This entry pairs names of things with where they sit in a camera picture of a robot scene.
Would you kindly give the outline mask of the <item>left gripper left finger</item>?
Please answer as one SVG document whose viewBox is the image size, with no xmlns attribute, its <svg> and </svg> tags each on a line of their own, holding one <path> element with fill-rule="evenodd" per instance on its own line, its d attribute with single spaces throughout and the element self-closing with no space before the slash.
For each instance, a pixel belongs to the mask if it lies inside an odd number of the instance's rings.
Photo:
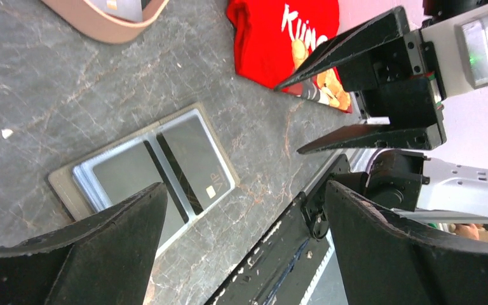
<svg viewBox="0 0 488 305">
<path fill-rule="evenodd" d="M 62 229 L 0 247 L 0 304 L 142 304 L 167 203 L 157 182 Z"/>
</svg>

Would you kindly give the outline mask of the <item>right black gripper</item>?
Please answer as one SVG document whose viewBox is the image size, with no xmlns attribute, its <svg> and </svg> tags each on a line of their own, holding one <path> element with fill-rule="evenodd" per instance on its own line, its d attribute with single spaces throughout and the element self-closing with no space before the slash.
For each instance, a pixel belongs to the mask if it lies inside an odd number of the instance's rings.
<svg viewBox="0 0 488 305">
<path fill-rule="evenodd" d="M 299 154 L 373 148 L 430 151 L 446 142 L 434 49 L 420 30 L 409 31 L 405 8 L 396 6 L 320 44 L 275 86 L 280 91 L 339 66 L 341 83 L 354 93 L 359 108 L 369 118 L 389 120 L 386 125 L 344 126 L 298 148 Z"/>
</svg>

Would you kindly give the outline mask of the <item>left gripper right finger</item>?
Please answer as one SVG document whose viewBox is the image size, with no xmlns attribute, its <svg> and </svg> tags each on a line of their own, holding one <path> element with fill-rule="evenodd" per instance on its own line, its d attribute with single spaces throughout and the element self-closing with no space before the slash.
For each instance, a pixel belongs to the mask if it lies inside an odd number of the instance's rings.
<svg viewBox="0 0 488 305">
<path fill-rule="evenodd" d="M 488 304 L 488 243 L 408 219 L 334 180 L 325 213 L 350 304 Z"/>
</svg>

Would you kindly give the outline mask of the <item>grey card holder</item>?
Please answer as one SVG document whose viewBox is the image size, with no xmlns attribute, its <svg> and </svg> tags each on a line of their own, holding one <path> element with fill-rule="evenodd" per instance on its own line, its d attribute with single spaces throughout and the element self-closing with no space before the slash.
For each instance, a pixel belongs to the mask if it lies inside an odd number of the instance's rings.
<svg viewBox="0 0 488 305">
<path fill-rule="evenodd" d="M 163 253 L 240 178 L 197 102 L 64 165 L 48 182 L 74 220 L 164 183 L 168 203 L 158 247 Z"/>
</svg>

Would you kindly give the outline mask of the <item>pink oval tray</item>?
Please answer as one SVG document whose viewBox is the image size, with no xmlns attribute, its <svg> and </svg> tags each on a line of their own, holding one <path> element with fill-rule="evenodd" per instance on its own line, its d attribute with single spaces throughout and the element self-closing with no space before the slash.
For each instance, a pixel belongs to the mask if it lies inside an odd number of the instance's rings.
<svg viewBox="0 0 488 305">
<path fill-rule="evenodd" d="M 139 22 L 108 13 L 94 1 L 44 1 L 43 3 L 80 33 L 99 42 L 123 44 L 133 41 L 148 29 L 168 1 L 148 1 L 142 8 Z"/>
</svg>

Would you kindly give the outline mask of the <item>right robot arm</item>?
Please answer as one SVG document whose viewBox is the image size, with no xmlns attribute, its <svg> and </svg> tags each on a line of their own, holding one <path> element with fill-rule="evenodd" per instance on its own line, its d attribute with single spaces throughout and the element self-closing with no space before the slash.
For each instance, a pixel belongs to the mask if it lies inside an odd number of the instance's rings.
<svg viewBox="0 0 488 305">
<path fill-rule="evenodd" d="M 444 144 L 444 102 L 488 87 L 488 1 L 424 1 L 426 20 L 411 30 L 394 7 L 329 39 L 276 85 L 326 87 L 335 69 L 366 118 L 299 149 L 376 149 L 371 168 L 356 173 L 368 199 L 429 223 L 488 226 L 488 170 L 426 156 Z"/>
</svg>

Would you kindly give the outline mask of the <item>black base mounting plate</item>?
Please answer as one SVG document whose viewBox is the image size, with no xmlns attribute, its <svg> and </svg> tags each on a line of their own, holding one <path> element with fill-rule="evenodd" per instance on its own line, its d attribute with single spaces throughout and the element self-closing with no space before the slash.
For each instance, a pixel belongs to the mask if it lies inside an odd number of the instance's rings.
<svg viewBox="0 0 488 305">
<path fill-rule="evenodd" d="M 331 156 L 207 304 L 307 304 L 334 253 L 325 182 L 350 170 L 347 154 Z"/>
</svg>

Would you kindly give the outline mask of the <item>red printed t-shirt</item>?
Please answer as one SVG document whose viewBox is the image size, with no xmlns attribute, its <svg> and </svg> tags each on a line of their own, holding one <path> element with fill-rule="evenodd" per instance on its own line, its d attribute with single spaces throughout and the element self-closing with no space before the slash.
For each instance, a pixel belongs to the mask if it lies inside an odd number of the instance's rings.
<svg viewBox="0 0 488 305">
<path fill-rule="evenodd" d="M 338 1 L 229 1 L 237 75 L 273 89 L 336 36 Z"/>
</svg>

